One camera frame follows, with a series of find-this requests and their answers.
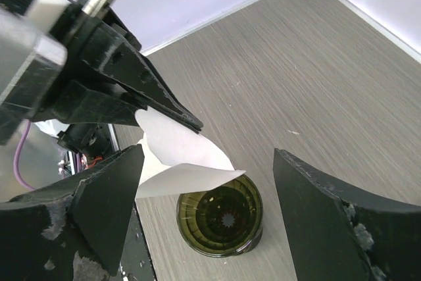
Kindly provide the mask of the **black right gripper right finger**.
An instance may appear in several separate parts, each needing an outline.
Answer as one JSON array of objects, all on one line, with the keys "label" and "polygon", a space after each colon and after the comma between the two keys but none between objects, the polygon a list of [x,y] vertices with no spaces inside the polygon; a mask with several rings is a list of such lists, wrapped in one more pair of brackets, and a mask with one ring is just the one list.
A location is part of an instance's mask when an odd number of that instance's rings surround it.
[{"label": "black right gripper right finger", "polygon": [[298,280],[419,280],[420,208],[274,152],[273,174]]}]

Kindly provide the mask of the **dark green glass dripper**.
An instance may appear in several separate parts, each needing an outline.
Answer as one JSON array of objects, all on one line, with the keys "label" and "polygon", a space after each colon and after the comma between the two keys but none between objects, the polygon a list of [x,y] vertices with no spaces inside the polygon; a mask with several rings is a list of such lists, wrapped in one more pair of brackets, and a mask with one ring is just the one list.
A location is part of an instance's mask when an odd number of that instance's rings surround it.
[{"label": "dark green glass dripper", "polygon": [[184,241],[207,257],[224,258],[249,252],[262,238],[263,203],[246,175],[213,190],[181,194],[177,225]]}]

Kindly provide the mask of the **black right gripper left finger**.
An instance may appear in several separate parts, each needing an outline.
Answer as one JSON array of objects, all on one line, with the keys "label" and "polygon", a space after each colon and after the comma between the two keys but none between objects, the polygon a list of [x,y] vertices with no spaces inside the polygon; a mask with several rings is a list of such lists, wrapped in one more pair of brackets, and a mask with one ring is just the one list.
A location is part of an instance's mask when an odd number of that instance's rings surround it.
[{"label": "black right gripper left finger", "polygon": [[1,204],[2,280],[108,280],[119,268],[144,154],[119,151]]}]

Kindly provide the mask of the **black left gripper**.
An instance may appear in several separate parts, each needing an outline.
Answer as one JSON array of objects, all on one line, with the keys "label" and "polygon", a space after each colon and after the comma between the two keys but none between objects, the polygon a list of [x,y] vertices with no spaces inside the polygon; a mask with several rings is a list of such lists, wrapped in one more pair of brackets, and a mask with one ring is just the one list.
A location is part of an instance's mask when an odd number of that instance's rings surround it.
[{"label": "black left gripper", "polygon": [[113,2],[1,0],[1,143],[24,120],[137,125],[134,97],[78,60],[94,20],[132,34]]}]

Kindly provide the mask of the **white paper coffee filter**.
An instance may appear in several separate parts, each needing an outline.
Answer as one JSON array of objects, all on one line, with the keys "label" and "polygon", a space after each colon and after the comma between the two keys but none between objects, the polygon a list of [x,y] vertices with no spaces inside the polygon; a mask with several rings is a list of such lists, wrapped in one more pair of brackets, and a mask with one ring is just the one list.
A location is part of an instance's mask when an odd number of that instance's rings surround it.
[{"label": "white paper coffee filter", "polygon": [[135,118],[145,156],[137,199],[205,192],[245,174],[211,140],[153,108],[137,110]]}]

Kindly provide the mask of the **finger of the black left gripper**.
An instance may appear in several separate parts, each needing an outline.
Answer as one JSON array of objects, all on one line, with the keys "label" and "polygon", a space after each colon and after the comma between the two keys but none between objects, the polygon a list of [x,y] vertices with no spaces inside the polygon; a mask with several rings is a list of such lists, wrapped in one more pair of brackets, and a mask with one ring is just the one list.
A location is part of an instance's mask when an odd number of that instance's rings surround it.
[{"label": "finger of the black left gripper", "polygon": [[203,123],[172,93],[151,61],[139,52],[137,39],[117,25],[94,20],[78,60],[87,75],[118,84],[140,107],[152,107],[189,129],[200,132]]}]

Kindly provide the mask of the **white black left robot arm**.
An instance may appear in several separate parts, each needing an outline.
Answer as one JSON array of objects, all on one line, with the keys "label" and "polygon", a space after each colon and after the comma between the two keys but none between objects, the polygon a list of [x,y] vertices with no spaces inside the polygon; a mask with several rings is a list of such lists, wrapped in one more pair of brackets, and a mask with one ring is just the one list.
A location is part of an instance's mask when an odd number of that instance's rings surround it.
[{"label": "white black left robot arm", "polygon": [[136,124],[153,108],[203,124],[170,91],[114,0],[1,0],[1,143],[23,120],[58,120],[60,146],[91,157],[109,148],[102,124]]}]

